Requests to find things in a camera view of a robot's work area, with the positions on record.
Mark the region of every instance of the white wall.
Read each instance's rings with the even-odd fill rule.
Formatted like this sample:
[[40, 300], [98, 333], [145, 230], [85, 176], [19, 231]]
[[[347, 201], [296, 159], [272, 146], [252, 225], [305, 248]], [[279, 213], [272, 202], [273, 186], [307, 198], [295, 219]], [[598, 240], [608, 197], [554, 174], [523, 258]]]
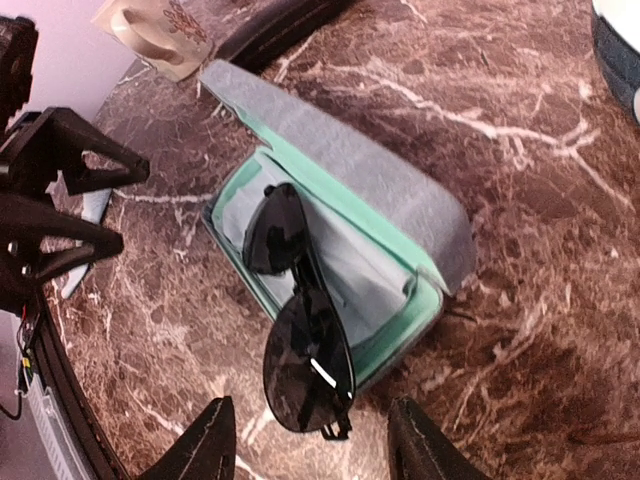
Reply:
[[90, 23], [105, 0], [0, 0], [0, 15], [22, 15], [40, 32], [30, 110], [71, 107], [91, 120], [133, 54]]

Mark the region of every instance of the white mug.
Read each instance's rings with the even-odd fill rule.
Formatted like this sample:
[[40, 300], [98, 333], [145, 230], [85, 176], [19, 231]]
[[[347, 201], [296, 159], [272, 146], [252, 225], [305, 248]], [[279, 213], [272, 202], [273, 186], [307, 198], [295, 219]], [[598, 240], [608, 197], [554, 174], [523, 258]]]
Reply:
[[179, 0], [108, 0], [92, 23], [174, 82], [197, 70], [213, 48]]

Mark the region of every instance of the sunglasses frame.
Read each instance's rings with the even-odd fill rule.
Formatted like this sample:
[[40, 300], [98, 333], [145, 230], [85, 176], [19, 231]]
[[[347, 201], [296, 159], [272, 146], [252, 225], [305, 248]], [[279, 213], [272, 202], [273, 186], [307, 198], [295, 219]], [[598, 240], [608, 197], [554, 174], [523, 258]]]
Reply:
[[[316, 288], [318, 290], [320, 290], [325, 297], [327, 298], [328, 304], [331, 308], [331, 312], [332, 312], [332, 317], [333, 317], [333, 321], [335, 321], [337, 323], [337, 332], [338, 335], [340, 335], [340, 337], [342, 338], [343, 344], [345, 346], [345, 354], [347, 356], [347, 364], [349, 366], [349, 379], [350, 379], [350, 383], [353, 386], [353, 395], [349, 396], [349, 406], [345, 409], [345, 411], [343, 413], [341, 413], [340, 415], [336, 415], [336, 420], [335, 422], [332, 423], [337, 423], [338, 425], [338, 432], [336, 433], [331, 424], [326, 424], [323, 427], [321, 427], [319, 430], [322, 434], [322, 438], [327, 440], [327, 441], [344, 441], [344, 440], [348, 440], [349, 439], [349, 432], [351, 430], [353, 430], [352, 425], [351, 425], [351, 421], [349, 420], [349, 410], [351, 409], [351, 407], [353, 406], [353, 400], [355, 397], [355, 374], [354, 374], [354, 368], [353, 368], [353, 359], [351, 358], [351, 349], [349, 348], [349, 343], [347, 340], [347, 335], [346, 332], [344, 330], [344, 325], [342, 323], [342, 319], [340, 318], [340, 316], [338, 315], [338, 312], [335, 308], [335, 305], [333, 303], [333, 300], [331, 299], [331, 295], [329, 294], [329, 290], [327, 288], [326, 282], [324, 280], [324, 276], [322, 274], [322, 269], [320, 267], [320, 263], [318, 261], [318, 256], [315, 252], [315, 249], [313, 247], [313, 241], [311, 239], [311, 235], [309, 232], [309, 224], [307, 222], [307, 216], [304, 212], [304, 205], [302, 203], [302, 199], [301, 199], [301, 195], [298, 191], [298, 189], [295, 187], [295, 185], [293, 185], [290, 182], [283, 182], [278, 184], [277, 186], [272, 186], [269, 185], [264, 189], [264, 195], [265, 198], [263, 199], [263, 201], [260, 203], [260, 205], [256, 208], [256, 211], [254, 212], [254, 216], [249, 224], [249, 227], [247, 228], [247, 232], [252, 232], [253, 230], [253, 226], [255, 225], [255, 222], [257, 221], [257, 219], [260, 216], [260, 213], [263, 211], [264, 206], [266, 204], [266, 202], [268, 202], [268, 198], [269, 196], [275, 192], [278, 188], [287, 188], [287, 187], [291, 187], [293, 189], [293, 191], [295, 192], [295, 195], [297, 197], [298, 202], [300, 203], [300, 211], [302, 214], [302, 221], [303, 221], [303, 225], [304, 225], [304, 249], [301, 255], [299, 255], [297, 258], [295, 258], [292, 262], [292, 264], [289, 266], [289, 268], [287, 270], [291, 270], [293, 277], [294, 277], [294, 281], [295, 281], [295, 286], [293, 289], [293, 297], [297, 296], [297, 295], [302, 295], [305, 289], [308, 288]], [[251, 243], [254, 241], [253, 237], [249, 237], [246, 236], [245, 237], [245, 245], [247, 245], [247, 239], [248, 240], [248, 244], [251, 245]], [[253, 269], [250, 267], [249, 262], [245, 261], [245, 255], [243, 255], [243, 263], [245, 264], [245, 266], [250, 270], [253, 271]], [[271, 273], [270, 275], [277, 275], [279, 272], [274, 272]], [[321, 382], [322, 381], [322, 376], [318, 373], [318, 375], [314, 378], [313, 382], [311, 383], [311, 385], [309, 385], [308, 389], [307, 389], [307, 394], [306, 394], [306, 398], [302, 404], [302, 408], [300, 411], [299, 416], [302, 416], [302, 413], [305, 412], [307, 409], [310, 409], [310, 405], [311, 402], [313, 401], [314, 398], [314, 392], [317, 390], [318, 386], [317, 386], [317, 382]]]

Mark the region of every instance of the white object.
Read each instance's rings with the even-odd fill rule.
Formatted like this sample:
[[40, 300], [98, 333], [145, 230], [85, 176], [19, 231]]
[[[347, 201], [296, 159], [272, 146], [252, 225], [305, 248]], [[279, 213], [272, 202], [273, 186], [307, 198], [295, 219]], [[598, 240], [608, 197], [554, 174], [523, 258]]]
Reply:
[[640, 1], [638, 0], [592, 0], [596, 14], [603, 17], [611, 28], [631, 47], [640, 52]]
[[174, 82], [195, 72], [213, 48], [178, 0], [108, 0], [92, 22]]

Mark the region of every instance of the mug handle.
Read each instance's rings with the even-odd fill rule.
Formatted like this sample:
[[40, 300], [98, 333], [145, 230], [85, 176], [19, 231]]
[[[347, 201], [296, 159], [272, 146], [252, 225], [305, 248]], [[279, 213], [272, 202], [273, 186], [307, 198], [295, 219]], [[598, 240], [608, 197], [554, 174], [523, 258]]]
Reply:
[[123, 44], [143, 57], [151, 60], [164, 60], [171, 65], [179, 65], [184, 61], [182, 55], [144, 38], [134, 28], [134, 12], [125, 8], [117, 10], [111, 17], [111, 30]]

